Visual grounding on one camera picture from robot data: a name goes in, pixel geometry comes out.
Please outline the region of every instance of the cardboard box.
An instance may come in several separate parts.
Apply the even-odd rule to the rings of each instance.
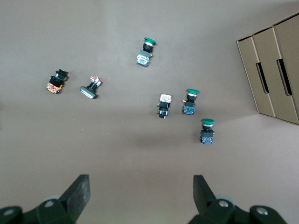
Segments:
[[[299,14],[237,44],[259,113],[299,124]]]

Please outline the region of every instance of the cardboard slot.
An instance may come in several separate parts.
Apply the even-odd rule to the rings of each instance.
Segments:
[[[257,68],[258,75],[260,76],[260,79],[261,79],[264,93],[269,93],[268,85],[267,85],[265,75],[263,73],[262,65],[260,62],[256,63],[256,68]]]
[[[277,65],[278,65],[278,70],[280,73],[280,77],[281,77],[281,81],[284,84],[284,88],[285,88],[285,94],[287,96],[292,96],[292,89],[291,89],[291,85],[290,85],[290,81],[288,78],[288,75],[286,73],[285,70],[285,63],[283,61],[283,59],[278,59],[277,60]]]

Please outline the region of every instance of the metal terminal screw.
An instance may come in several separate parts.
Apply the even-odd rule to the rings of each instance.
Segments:
[[[259,207],[259,208],[256,209],[256,211],[258,213],[260,213],[261,215],[265,215],[265,216],[268,215],[268,211],[264,208]]]
[[[49,208],[49,207],[51,207],[51,206],[53,206],[54,205],[54,202],[52,202],[52,201],[48,201],[46,204],[45,204],[45,208]]]
[[[219,205],[223,208],[227,208],[228,207],[228,203],[226,201],[219,201]]]
[[[9,210],[5,211],[5,212],[3,213],[3,215],[4,215],[4,216],[9,216],[9,215],[13,214],[13,212],[14,212],[13,209],[9,209]]]

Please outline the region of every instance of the green button cap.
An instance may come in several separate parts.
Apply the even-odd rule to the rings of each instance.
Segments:
[[[205,125],[212,125],[213,123],[215,123],[213,119],[209,119],[209,118],[202,119],[201,122],[204,123]]]
[[[151,43],[152,45],[154,45],[154,44],[157,43],[155,40],[150,39],[150,38],[148,38],[148,37],[145,37],[144,39],[146,40],[146,42],[149,42],[149,43]]]
[[[197,94],[197,93],[199,93],[198,90],[194,90],[194,89],[187,89],[187,91],[188,91],[189,93],[191,93],[191,94]]]

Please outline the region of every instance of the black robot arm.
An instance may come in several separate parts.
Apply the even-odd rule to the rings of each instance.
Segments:
[[[189,224],[286,224],[272,208],[258,205],[245,212],[228,200],[216,199],[202,175],[193,178],[193,198],[199,214]]]
[[[0,224],[75,224],[90,198],[89,176],[80,175],[59,199],[22,212],[19,206],[0,209]]]

